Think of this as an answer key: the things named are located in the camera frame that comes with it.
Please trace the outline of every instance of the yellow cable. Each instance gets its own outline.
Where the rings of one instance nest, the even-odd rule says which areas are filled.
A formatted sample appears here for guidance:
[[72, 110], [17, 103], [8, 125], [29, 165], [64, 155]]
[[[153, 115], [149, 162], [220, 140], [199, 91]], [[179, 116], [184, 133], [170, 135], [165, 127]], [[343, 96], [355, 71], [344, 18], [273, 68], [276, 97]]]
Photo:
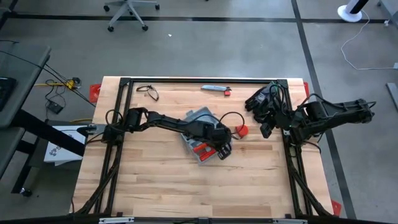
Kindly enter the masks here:
[[71, 123], [77, 123], [77, 122], [82, 122], [82, 121], [92, 121], [92, 119], [90, 119], [90, 118], [74, 119], [74, 120], [71, 120], [71, 121], [69, 121], [69, 122], [71, 122]]

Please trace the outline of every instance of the eyeglasses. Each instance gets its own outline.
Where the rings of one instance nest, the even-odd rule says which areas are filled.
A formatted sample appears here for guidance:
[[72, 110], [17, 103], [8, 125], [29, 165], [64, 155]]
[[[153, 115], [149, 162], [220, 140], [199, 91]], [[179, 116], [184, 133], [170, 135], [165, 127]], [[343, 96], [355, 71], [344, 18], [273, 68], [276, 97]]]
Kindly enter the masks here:
[[157, 93], [155, 87], [152, 85], [144, 85], [144, 86], [139, 86], [136, 91], [146, 91], [148, 92], [148, 95], [154, 99], [155, 101], [159, 100], [159, 94]]

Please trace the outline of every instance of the white cable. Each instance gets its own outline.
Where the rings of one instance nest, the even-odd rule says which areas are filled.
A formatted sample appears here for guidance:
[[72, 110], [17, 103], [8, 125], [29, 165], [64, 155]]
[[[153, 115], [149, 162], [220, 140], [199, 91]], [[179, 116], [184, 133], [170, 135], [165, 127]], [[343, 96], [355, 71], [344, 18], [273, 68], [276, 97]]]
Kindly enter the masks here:
[[357, 67], [355, 67], [355, 66], [347, 59], [347, 56], [346, 56], [346, 54], [344, 53], [343, 47], [344, 47], [348, 42], [350, 42], [350, 41], [352, 41], [353, 39], [355, 39], [355, 38], [362, 32], [363, 28], [366, 27], [366, 25], [371, 21], [371, 19], [370, 19], [370, 17], [368, 16], [368, 14], [367, 14], [364, 10], [362, 10], [362, 11], [363, 11], [363, 12], [365, 13], [365, 15], [368, 17], [368, 21], [365, 23], [365, 25], [363, 25], [363, 26], [361, 27], [361, 29], [359, 30], [359, 32], [358, 32], [353, 38], [351, 38], [350, 40], [347, 40], [347, 41], [343, 44], [343, 46], [341, 46], [340, 50], [341, 50], [341, 53], [343, 53], [344, 59], [346, 60], [346, 62], [348, 62], [348, 63], [349, 63], [353, 68], [355, 68], [356, 70], [384, 70], [384, 69], [394, 69], [394, 70], [395, 70], [395, 68], [357, 68]]

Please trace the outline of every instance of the floor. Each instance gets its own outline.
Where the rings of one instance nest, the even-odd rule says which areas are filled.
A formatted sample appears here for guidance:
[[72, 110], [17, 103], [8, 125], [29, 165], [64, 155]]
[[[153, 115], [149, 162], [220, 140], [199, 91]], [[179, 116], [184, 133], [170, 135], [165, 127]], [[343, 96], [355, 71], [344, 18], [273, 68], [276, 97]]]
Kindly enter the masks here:
[[[146, 22], [147, 32], [136, 21], [119, 21], [112, 33], [106, 29], [105, 16], [115, 9], [105, 13], [104, 2], [19, 0], [14, 9], [19, 14], [55, 17], [10, 18], [0, 30], [0, 39], [51, 46], [50, 66], [66, 77], [80, 77], [80, 91], [86, 96], [89, 85], [101, 83], [105, 75], [299, 77], [330, 101], [375, 100], [371, 123], [346, 124], [322, 139], [322, 159], [331, 197], [344, 203], [343, 217], [398, 220], [398, 112], [386, 88], [387, 82], [398, 83], [398, 71], [355, 70], [344, 61], [340, 47], [364, 25], [338, 20], [336, 9], [346, 0], [158, 0], [160, 11], [137, 9], [151, 20]], [[398, 31], [383, 26], [386, 17], [376, 3], [370, 0], [364, 8], [374, 23], [345, 47], [347, 57], [359, 68], [391, 67], [398, 62]], [[302, 20], [297, 25], [298, 14]], [[75, 17], [59, 20], [56, 16]], [[76, 16], [96, 17], [77, 20]], [[37, 83], [49, 78], [43, 72]], [[46, 88], [34, 88], [23, 108], [45, 119], [46, 92]], [[92, 116], [94, 108], [76, 95], [66, 92], [64, 97], [66, 108], [58, 115], [49, 114], [50, 119]], [[67, 213], [76, 171], [34, 170], [29, 180], [34, 196], [9, 195], [24, 159], [16, 153], [0, 181], [0, 198], [9, 202], [0, 205], [0, 219]]]

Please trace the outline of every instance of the red corner piece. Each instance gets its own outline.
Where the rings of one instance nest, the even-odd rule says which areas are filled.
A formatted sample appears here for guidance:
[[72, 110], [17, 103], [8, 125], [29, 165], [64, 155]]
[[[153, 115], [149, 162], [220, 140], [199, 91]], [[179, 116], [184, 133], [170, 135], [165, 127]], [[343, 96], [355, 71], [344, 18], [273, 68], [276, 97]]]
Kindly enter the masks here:
[[341, 213], [341, 204], [331, 200], [331, 206], [333, 207], [333, 214], [339, 217]]
[[310, 89], [308, 87], [308, 83], [304, 82], [304, 88], [305, 88], [305, 93], [307, 94], [307, 97], [310, 95]]
[[96, 103], [100, 95], [101, 84], [90, 85], [90, 102]]

